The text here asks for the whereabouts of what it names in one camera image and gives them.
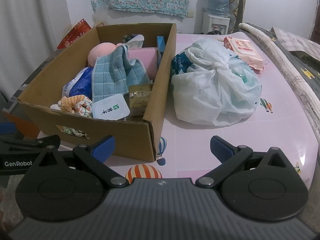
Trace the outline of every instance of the striped ball print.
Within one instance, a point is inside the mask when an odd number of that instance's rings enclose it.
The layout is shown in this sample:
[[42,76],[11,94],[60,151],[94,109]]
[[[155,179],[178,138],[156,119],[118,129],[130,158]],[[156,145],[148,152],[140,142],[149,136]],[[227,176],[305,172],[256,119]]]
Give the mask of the striped ball print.
[[133,178],[162,179],[162,174],[151,165],[139,164],[131,167],[125,177],[131,183]]

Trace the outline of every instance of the pink bed sheet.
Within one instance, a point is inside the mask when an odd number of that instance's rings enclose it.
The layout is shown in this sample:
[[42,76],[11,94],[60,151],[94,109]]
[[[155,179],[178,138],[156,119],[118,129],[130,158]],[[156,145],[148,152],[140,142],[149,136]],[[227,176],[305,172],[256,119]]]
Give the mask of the pink bed sheet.
[[[249,39],[241,32],[230,36]],[[224,37],[178,34],[176,53],[199,39],[222,41]],[[259,105],[255,114],[247,120],[229,127],[194,125],[177,119],[172,94],[169,92],[158,160],[147,163],[158,169],[163,178],[188,177],[195,181],[219,166],[220,162],[210,151],[210,139],[213,135],[218,135],[234,146],[247,145],[254,151],[266,152],[272,146],[281,148],[294,167],[299,165],[299,174],[306,186],[310,187],[318,153],[316,137],[284,77],[266,54],[251,42],[264,60],[264,71],[258,77],[262,84],[261,97],[269,103],[269,108]],[[62,142],[60,149],[70,147],[73,146]],[[131,167],[143,163],[145,162],[117,156],[111,156],[105,162],[123,176]]]

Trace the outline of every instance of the metal screw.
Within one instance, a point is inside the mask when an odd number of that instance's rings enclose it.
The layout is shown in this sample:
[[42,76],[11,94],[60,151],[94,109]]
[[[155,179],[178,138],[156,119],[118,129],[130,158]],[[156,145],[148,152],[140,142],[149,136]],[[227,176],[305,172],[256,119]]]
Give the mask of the metal screw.
[[199,183],[205,186],[210,186],[214,183],[214,179],[209,177],[202,177],[199,179]]
[[120,185],[123,185],[127,182],[127,180],[123,177],[113,177],[110,182],[113,184],[113,185],[117,185],[117,186],[120,186]]

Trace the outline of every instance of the pink towel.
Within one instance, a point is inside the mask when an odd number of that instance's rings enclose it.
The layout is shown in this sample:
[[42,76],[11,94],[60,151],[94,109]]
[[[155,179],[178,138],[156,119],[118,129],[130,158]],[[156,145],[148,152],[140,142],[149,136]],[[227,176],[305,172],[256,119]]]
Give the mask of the pink towel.
[[143,63],[150,80],[154,80],[158,71],[158,49],[141,48],[129,49],[128,59],[138,58]]

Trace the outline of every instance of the blue checkered towel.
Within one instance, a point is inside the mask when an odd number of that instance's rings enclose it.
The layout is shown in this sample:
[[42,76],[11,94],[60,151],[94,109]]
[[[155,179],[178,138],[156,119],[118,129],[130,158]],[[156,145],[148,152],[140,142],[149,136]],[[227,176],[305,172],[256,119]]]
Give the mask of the blue checkered towel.
[[114,94],[127,94],[132,85],[150,83],[142,62],[128,60],[128,46],[119,46],[106,56],[99,57],[92,71],[92,102]]

